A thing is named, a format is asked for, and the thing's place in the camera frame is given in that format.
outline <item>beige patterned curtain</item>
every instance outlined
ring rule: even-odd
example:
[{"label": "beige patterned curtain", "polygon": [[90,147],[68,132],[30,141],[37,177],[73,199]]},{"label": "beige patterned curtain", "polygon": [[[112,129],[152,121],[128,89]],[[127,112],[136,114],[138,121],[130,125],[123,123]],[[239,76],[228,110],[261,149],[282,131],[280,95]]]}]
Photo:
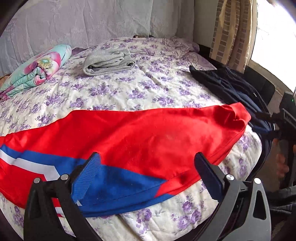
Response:
[{"label": "beige patterned curtain", "polygon": [[219,0],[210,57],[244,72],[252,28],[252,0]]}]

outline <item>mattress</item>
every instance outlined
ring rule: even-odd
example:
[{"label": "mattress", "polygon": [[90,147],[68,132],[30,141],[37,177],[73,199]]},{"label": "mattress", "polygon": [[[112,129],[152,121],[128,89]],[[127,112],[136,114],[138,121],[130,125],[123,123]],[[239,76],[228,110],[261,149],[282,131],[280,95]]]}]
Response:
[{"label": "mattress", "polygon": [[[104,76],[86,76],[85,57],[97,49],[128,48],[136,67]],[[0,103],[0,134],[48,125],[72,110],[138,111],[154,108],[201,108],[223,102],[190,74],[215,67],[198,54],[198,45],[183,39],[120,38],[75,56],[44,84]],[[221,170],[245,180],[262,151],[250,126],[219,164]],[[180,194],[156,205],[119,215],[87,218],[104,241],[175,240],[206,220],[217,206],[200,180]],[[0,194],[0,209],[23,238],[24,209]],[[60,221],[73,232],[65,218]]]}]

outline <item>red and blue garment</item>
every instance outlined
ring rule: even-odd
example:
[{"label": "red and blue garment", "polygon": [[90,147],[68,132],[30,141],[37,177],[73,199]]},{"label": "red and blue garment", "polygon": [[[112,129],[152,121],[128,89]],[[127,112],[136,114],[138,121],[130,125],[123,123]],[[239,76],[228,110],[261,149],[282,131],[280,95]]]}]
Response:
[{"label": "red and blue garment", "polygon": [[[0,192],[25,208],[34,178],[56,180],[98,152],[100,169],[79,200],[84,216],[145,208],[200,180],[194,167],[197,152],[218,165],[249,120],[241,103],[137,112],[75,110],[48,126],[0,137]],[[59,203],[54,205],[59,212]]]}]

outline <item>hand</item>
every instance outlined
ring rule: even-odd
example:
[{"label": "hand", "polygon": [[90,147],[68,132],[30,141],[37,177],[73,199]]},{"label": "hand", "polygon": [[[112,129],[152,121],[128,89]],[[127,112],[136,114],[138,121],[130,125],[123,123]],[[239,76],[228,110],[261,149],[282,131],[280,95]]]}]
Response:
[{"label": "hand", "polygon": [[[293,152],[296,153],[296,145],[293,146]],[[289,167],[285,164],[285,157],[283,154],[279,153],[276,155],[276,174],[279,178],[283,178],[287,172],[289,172]]]}]

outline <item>wall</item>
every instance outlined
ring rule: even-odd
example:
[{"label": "wall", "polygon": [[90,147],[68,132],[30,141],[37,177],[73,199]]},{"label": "wall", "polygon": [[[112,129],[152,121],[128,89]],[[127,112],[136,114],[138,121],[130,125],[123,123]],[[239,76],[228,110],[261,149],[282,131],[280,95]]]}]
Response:
[{"label": "wall", "polygon": [[193,41],[211,47],[218,0],[194,0]]}]

